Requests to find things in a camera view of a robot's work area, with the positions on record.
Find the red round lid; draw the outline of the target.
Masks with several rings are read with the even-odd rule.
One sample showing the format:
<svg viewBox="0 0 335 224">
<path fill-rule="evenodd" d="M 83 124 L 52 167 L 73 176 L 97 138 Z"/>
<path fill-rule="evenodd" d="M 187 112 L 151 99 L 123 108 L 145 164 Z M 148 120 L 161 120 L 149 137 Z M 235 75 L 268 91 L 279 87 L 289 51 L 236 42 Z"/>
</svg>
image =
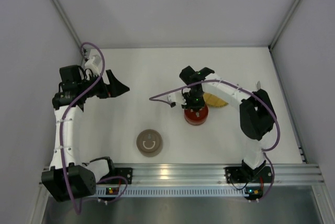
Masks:
<svg viewBox="0 0 335 224">
<path fill-rule="evenodd" d="M 201 119 L 207 119 L 209 113 L 208 106 L 205 105 L 205 107 L 201 108 L 198 111 L 194 111 L 192 109 L 185 109 L 184 110 L 184 118 L 189 118 L 192 120 L 201 120 Z"/>
</svg>

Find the red steel lunch bowl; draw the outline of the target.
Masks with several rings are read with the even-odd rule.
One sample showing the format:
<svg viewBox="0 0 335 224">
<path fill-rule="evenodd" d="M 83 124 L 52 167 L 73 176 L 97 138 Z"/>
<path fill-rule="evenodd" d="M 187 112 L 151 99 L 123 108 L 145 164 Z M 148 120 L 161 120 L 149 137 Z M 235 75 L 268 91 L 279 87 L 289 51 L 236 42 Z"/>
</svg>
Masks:
<svg viewBox="0 0 335 224">
<path fill-rule="evenodd" d="M 190 125 L 193 125 L 193 126 L 199 126 L 199 125 L 202 125 L 207 119 L 201 119 L 201 120 L 192 120 L 192 119 L 189 119 L 189 118 L 185 118 L 186 122 Z"/>
</svg>

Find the taupe round lid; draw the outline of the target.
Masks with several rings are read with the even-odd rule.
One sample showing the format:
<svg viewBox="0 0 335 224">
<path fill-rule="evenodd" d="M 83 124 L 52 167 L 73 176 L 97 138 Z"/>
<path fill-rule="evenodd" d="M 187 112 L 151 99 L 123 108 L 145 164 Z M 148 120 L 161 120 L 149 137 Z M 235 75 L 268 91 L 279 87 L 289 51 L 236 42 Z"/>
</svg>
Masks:
<svg viewBox="0 0 335 224">
<path fill-rule="evenodd" d="M 153 129 L 147 129 L 139 133 L 136 139 L 139 152 L 146 157 L 157 156 L 163 148 L 161 135 Z"/>
</svg>

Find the taupe steel lunch bowl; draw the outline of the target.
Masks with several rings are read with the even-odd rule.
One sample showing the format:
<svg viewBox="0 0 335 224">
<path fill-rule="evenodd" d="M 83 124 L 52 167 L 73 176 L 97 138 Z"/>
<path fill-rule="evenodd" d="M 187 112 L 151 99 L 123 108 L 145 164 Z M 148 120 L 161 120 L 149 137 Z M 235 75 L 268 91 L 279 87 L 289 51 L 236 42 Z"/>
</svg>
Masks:
<svg viewBox="0 0 335 224">
<path fill-rule="evenodd" d="M 163 142 L 156 140 L 141 140 L 137 143 L 137 148 L 143 156 L 152 158 L 161 153 Z"/>
</svg>

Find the steel food tongs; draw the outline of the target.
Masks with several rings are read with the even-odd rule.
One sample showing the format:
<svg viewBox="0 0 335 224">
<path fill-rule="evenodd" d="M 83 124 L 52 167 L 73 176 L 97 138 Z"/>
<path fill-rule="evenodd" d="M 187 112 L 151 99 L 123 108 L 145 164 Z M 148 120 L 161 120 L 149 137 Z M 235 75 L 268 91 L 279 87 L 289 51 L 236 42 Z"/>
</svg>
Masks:
<svg viewBox="0 0 335 224">
<path fill-rule="evenodd" d="M 260 89 L 261 89 L 261 83 L 260 83 L 260 81 L 257 81 L 256 90 L 260 90 Z"/>
</svg>

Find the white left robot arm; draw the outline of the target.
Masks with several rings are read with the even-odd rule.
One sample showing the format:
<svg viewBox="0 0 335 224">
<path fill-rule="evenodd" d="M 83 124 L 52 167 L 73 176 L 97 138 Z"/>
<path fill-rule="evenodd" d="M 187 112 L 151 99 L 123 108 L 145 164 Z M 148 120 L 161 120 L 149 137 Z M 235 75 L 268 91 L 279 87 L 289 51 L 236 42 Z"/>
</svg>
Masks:
<svg viewBox="0 0 335 224">
<path fill-rule="evenodd" d="M 52 161 L 41 182 L 57 202 L 92 196 L 98 184 L 122 184 L 124 172 L 108 156 L 83 162 L 80 158 L 80 124 L 87 99 L 118 97 L 130 89 L 106 71 L 106 84 L 98 73 L 86 74 L 79 65 L 60 68 L 59 90 L 52 99 L 56 134 Z"/>
</svg>

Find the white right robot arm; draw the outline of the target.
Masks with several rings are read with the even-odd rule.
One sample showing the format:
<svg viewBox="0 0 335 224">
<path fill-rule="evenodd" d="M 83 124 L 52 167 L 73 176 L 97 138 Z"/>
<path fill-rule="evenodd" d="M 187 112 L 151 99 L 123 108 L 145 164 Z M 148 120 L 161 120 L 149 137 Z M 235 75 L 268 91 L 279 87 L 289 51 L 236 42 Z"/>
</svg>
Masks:
<svg viewBox="0 0 335 224">
<path fill-rule="evenodd" d="M 206 121 L 209 105 L 204 98 L 206 93 L 223 100 L 239 112 L 240 128 L 247 137 L 247 150 L 240 172 L 247 180 L 253 180 L 266 165 L 267 150 L 260 141 L 273 128 L 279 127 L 268 93 L 263 89 L 251 92 L 230 84 L 210 68 L 195 71 L 187 66 L 181 70 L 179 77 L 189 88 L 188 92 L 180 93 L 184 118 L 189 124 L 201 125 Z"/>
</svg>

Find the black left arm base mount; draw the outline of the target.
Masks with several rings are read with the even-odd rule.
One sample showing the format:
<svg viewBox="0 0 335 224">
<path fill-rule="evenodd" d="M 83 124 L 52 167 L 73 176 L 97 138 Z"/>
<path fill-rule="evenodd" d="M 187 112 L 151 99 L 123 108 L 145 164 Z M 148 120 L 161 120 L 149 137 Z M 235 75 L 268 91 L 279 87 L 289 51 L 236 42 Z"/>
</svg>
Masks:
<svg viewBox="0 0 335 224">
<path fill-rule="evenodd" d="M 126 182 L 121 179 L 123 177 L 128 185 L 132 184 L 132 176 L 133 176 L 133 168 L 131 167 L 117 167 L 113 173 L 113 176 L 119 176 L 119 178 L 115 178 L 111 181 L 112 184 L 121 184 L 125 185 Z"/>
</svg>

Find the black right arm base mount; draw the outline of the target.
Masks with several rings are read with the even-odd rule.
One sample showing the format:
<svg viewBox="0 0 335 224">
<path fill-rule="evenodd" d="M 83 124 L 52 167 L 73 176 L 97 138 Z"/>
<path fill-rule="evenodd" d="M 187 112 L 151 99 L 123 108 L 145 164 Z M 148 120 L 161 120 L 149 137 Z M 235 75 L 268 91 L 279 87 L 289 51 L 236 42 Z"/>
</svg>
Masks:
<svg viewBox="0 0 335 224">
<path fill-rule="evenodd" d="M 233 183 L 234 185 L 260 183 L 260 179 L 264 183 L 270 183 L 273 178 L 272 170 L 269 166 L 255 170 L 241 166 L 230 166 L 225 167 L 225 174 L 227 183 Z"/>
</svg>

